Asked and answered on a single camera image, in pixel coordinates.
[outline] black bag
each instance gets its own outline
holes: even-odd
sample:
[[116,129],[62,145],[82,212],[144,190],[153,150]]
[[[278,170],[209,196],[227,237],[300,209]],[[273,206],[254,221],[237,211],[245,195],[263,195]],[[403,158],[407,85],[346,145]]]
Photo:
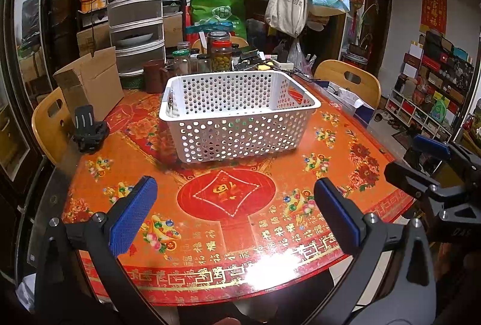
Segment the black bag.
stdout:
[[38,26],[38,0],[26,0],[22,4],[22,48],[40,44]]

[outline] blue gripper pad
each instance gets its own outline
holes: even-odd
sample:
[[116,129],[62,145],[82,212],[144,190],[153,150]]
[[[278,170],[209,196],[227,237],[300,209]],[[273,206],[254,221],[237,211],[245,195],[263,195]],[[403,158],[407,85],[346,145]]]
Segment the blue gripper pad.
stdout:
[[109,210],[109,248],[115,257],[128,252],[156,199],[157,182],[152,177],[143,176],[131,193],[117,200]]
[[413,147],[415,150],[427,153],[441,161],[449,161],[451,159],[451,153],[449,152],[448,146],[422,135],[416,135],[414,137]]
[[328,178],[316,181],[314,200],[344,253],[354,255],[366,237],[363,214]]

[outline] chair handle hole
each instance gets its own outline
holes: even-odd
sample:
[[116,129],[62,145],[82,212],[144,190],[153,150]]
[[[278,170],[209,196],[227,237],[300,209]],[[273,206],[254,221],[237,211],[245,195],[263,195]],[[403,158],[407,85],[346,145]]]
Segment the chair handle hole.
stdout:
[[58,99],[52,105],[50,105],[49,109],[47,110],[47,114],[49,118],[53,118],[60,109],[62,109],[63,101]]
[[354,74],[350,71],[346,71],[344,73],[344,78],[346,78],[349,82],[355,83],[356,85],[361,84],[361,77],[359,77],[358,75],[356,75],[356,74]]

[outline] metal screw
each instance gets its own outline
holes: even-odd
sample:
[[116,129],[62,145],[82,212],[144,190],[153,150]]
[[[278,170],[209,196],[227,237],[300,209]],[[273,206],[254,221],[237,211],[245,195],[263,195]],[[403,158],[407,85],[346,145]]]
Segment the metal screw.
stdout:
[[52,218],[49,220],[49,225],[51,227],[55,227],[57,226],[58,224],[60,223],[59,219],[58,218]]
[[379,221],[379,218],[376,214],[374,214],[373,212],[370,212],[369,214],[366,215],[367,217],[367,220],[370,222],[370,223],[376,223]]
[[100,223],[104,221],[105,216],[106,215],[103,212],[96,212],[95,214],[92,215],[92,220],[94,222]]
[[422,227],[422,223],[418,218],[411,219],[411,223],[415,228],[420,228]]

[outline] mirror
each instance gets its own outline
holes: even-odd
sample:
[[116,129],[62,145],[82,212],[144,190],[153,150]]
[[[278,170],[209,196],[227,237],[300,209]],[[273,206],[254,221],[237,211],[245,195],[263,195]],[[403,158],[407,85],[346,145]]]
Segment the mirror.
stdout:
[[40,36],[41,0],[14,0],[14,33],[23,87],[34,109],[52,91]]

